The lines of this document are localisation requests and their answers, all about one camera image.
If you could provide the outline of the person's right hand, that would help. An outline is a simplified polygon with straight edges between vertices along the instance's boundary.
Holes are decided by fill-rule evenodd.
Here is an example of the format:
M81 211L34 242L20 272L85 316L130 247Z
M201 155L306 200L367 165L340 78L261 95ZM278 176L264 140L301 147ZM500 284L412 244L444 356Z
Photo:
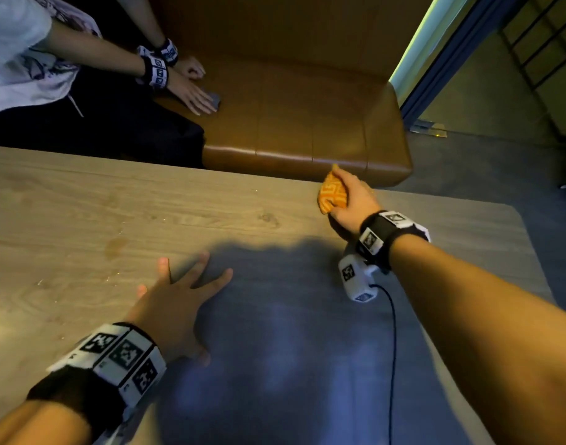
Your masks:
M329 213L333 230L345 240L352 240L360 234L361 224L371 215L382 210L374 190L360 179L360 193L354 195L347 207L334 208Z

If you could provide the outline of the person's left hand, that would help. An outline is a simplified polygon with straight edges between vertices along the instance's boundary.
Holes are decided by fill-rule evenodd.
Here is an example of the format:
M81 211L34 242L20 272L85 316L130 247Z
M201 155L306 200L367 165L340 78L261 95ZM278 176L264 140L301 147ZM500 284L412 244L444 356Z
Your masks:
M190 359L194 346L204 347L194 332L199 309L224 289L233 275L233 269L228 268L207 284L186 289L178 286L178 280L172 280L169 259L161 257L158 280L148 288L143 299L131 307L123 321L147 333L166 363L180 358Z

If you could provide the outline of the orange patterned cloth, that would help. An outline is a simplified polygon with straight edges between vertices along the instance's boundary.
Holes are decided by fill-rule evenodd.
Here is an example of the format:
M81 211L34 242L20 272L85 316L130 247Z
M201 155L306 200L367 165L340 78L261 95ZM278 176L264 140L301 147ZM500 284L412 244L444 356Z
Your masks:
M334 163L331 171L325 176L318 192L317 204L323 215L329 214L334 208L345 209L347 207L347 189L343 181L334 173L337 169L339 169L339 166Z

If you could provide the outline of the person's right forearm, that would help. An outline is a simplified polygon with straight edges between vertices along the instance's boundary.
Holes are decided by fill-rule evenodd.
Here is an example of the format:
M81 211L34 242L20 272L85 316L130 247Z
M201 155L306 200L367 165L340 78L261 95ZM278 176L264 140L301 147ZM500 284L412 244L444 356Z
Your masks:
M566 445L566 312L413 235L389 261L496 445Z

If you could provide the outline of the person's left forearm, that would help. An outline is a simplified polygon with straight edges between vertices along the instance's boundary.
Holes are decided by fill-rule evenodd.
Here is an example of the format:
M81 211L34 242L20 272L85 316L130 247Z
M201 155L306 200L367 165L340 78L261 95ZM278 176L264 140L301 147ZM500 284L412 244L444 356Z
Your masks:
M91 445L90 425L63 404L23 402L0 420L0 445Z

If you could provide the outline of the black right wristband with markers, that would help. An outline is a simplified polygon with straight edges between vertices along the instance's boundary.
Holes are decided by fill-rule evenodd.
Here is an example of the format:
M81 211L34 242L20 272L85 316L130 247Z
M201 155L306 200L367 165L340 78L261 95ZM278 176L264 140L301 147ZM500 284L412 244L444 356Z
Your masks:
M400 212L381 210L368 216L361 224L356 253L369 265L388 274L391 272L390 249L395 240L403 235L413 235L431 242L427 228Z

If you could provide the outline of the black wristband with markers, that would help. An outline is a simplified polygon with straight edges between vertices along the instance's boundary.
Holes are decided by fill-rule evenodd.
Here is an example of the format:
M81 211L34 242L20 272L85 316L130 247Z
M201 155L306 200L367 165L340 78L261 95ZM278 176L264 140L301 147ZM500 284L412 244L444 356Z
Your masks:
M130 323L103 324L47 369L27 401L55 402L78 413L93 445L125 445L140 404L163 377L155 341Z
M413 235L431 242L427 228L400 212L381 210L368 216L361 224L356 253L369 265L388 274L391 272L390 249L395 240L403 235Z

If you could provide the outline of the black left wristband with markers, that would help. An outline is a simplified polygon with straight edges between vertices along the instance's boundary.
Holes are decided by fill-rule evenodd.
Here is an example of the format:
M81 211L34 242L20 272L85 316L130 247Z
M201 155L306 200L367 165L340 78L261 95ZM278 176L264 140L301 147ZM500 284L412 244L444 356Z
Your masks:
M130 323L103 324L47 369L27 401L55 402L78 413L93 445L125 445L140 404L163 377L155 341Z

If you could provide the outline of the brown leather bench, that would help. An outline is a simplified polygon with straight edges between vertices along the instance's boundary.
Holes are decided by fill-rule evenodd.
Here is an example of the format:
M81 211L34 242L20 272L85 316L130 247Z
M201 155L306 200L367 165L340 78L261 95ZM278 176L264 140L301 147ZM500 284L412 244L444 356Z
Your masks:
M318 181L339 164L372 187L413 171L390 77L434 0L151 0L220 96L194 115L216 171Z

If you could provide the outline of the metal floor plate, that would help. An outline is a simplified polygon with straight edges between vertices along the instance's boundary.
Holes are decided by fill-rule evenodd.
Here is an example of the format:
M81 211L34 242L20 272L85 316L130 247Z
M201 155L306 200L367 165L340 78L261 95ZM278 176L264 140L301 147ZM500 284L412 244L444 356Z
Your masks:
M443 124L423 119L415 120L412 125L409 126L408 131L438 138L447 138L448 136L448 131Z

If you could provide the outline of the black grid rack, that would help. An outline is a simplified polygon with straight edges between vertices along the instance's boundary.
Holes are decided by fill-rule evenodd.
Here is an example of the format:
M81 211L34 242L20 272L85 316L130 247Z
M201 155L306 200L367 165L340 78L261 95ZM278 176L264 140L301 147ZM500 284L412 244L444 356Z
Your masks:
M549 126L566 142L566 0L518 0L499 33Z

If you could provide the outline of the blue door frame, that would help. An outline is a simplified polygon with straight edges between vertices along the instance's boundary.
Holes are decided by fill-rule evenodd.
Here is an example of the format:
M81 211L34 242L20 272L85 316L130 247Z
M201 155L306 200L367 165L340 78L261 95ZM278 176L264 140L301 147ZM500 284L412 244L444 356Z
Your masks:
M390 78L406 130L519 0L433 0Z

